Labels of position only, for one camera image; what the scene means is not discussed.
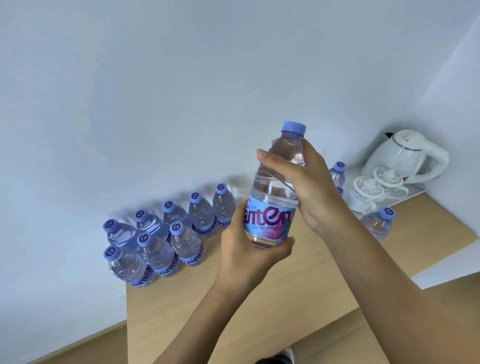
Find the plastic bottle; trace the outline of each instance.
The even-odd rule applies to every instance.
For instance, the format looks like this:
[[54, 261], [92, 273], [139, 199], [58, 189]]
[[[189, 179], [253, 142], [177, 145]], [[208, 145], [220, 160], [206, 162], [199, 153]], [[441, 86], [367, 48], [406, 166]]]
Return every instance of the plastic bottle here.
[[134, 219], [140, 234], [148, 232], [170, 242], [170, 226], [157, 215], [150, 214], [145, 210], [138, 210], [135, 212]]
[[196, 266], [204, 261], [204, 246], [192, 229], [185, 228], [180, 221], [175, 221], [170, 226], [170, 232], [172, 247], [183, 263], [188, 266]]
[[179, 269], [179, 257], [172, 246], [159, 236], [147, 232], [137, 239], [140, 253], [147, 264], [161, 277], [173, 276]]
[[335, 165], [330, 169], [330, 175], [332, 176], [333, 183], [337, 187], [343, 187], [345, 183], [345, 170], [347, 169], [347, 165], [343, 162], [337, 162]]
[[216, 218], [210, 202], [202, 197], [200, 192], [190, 195], [188, 213], [192, 217], [195, 231], [202, 237], [210, 236], [216, 229]]
[[235, 198], [224, 183], [216, 185], [215, 195], [213, 196], [213, 211], [215, 213], [217, 224], [226, 228], [232, 221], [232, 216], [237, 205], [235, 204]]
[[171, 226], [174, 221], [181, 221], [183, 225], [190, 226], [195, 230], [193, 226], [192, 217], [181, 206], [178, 206], [174, 201], [167, 201], [163, 204], [163, 220]]
[[[305, 125], [286, 121], [282, 136], [273, 143], [270, 153], [305, 166], [301, 139]], [[253, 243], [269, 248], [285, 240], [299, 201], [293, 184], [283, 175], [260, 165], [255, 175], [245, 210], [245, 230]]]
[[110, 271], [117, 278], [134, 287], [146, 287], [155, 278], [153, 269], [134, 250], [111, 245], [105, 249], [103, 257], [108, 261]]
[[360, 221], [375, 239], [381, 241], [390, 232], [392, 220], [395, 216], [396, 213], [393, 209], [383, 207], [379, 211], [361, 217]]
[[132, 225], [118, 222], [114, 218], [103, 224], [103, 230], [107, 233], [108, 242], [120, 248], [140, 251], [137, 243], [138, 231]]

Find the wooden table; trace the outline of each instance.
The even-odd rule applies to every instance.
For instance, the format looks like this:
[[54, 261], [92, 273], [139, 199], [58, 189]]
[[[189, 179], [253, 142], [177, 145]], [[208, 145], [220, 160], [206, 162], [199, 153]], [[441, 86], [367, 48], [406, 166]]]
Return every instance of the wooden table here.
[[[471, 244], [477, 236], [423, 194], [395, 206], [383, 245], [409, 275]], [[325, 243], [295, 215], [292, 255], [275, 265], [234, 315], [210, 363], [252, 364], [358, 307]], [[205, 261], [137, 289], [127, 285], [128, 359], [151, 364], [170, 344], [214, 281], [220, 232], [204, 243]]]

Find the person's left hand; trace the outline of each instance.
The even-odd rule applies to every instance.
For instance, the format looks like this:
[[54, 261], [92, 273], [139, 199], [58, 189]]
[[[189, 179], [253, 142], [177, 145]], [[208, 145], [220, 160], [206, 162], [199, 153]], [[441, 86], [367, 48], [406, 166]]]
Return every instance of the person's left hand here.
[[292, 252], [293, 237], [272, 248], [259, 248], [245, 233], [244, 217], [248, 200], [235, 211], [229, 227], [222, 232], [220, 266], [215, 285], [245, 297], [265, 278], [268, 270]]

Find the kettle handle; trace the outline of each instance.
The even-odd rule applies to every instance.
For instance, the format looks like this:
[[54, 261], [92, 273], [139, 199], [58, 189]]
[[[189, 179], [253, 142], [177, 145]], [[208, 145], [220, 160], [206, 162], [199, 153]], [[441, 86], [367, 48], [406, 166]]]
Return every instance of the kettle handle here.
[[426, 140], [425, 144], [423, 145], [423, 151], [426, 155], [437, 160], [438, 164], [428, 173], [416, 174], [408, 177], [407, 183], [424, 183], [430, 181], [435, 177], [438, 177], [438, 175], [442, 173], [445, 168], [447, 168], [448, 163], [450, 162], [450, 156], [448, 155], [448, 152], [439, 147], [437, 144], [429, 142], [428, 140]]

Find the blue bottle cap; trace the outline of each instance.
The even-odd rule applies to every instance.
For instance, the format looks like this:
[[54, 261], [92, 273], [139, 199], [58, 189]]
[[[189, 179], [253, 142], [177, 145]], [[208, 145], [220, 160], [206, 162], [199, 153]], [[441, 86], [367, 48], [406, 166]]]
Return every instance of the blue bottle cap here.
[[174, 201], [167, 201], [163, 204], [163, 211], [165, 211], [167, 214], [170, 212], [173, 212], [177, 205], [175, 204]]
[[184, 231], [185, 231], [185, 226], [181, 223], [181, 221], [175, 221], [170, 226], [170, 232], [175, 236], [179, 236]]
[[146, 246], [149, 246], [153, 242], [154, 242], [154, 238], [148, 232], [144, 232], [143, 234], [140, 234], [140, 236], [137, 238], [138, 245], [140, 245], [143, 248], [145, 248]]
[[133, 217], [136, 222], [145, 222], [150, 217], [150, 214], [145, 210], [138, 210], [135, 212], [135, 216]]
[[378, 214], [384, 220], [393, 220], [393, 218], [396, 216], [395, 211], [389, 207], [381, 208], [380, 211], [378, 211]]
[[193, 204], [197, 204], [202, 200], [202, 194], [200, 192], [194, 192], [190, 195], [190, 201]]
[[121, 257], [121, 249], [118, 246], [111, 245], [105, 249], [103, 257], [109, 262], [115, 262]]
[[335, 169], [337, 172], [343, 172], [347, 169], [347, 165], [343, 162], [337, 162], [333, 166], [333, 169]]
[[110, 220], [107, 220], [105, 224], [103, 224], [103, 230], [105, 230], [105, 232], [111, 233], [117, 231], [119, 225], [120, 223], [118, 221], [116, 221], [114, 218], [111, 218]]
[[286, 121], [283, 123], [282, 131], [283, 132], [292, 132], [300, 134], [301, 136], [305, 135], [305, 130], [307, 127], [299, 122], [294, 121]]
[[216, 185], [215, 191], [218, 194], [226, 194], [228, 191], [227, 185], [224, 183], [219, 183], [218, 185]]

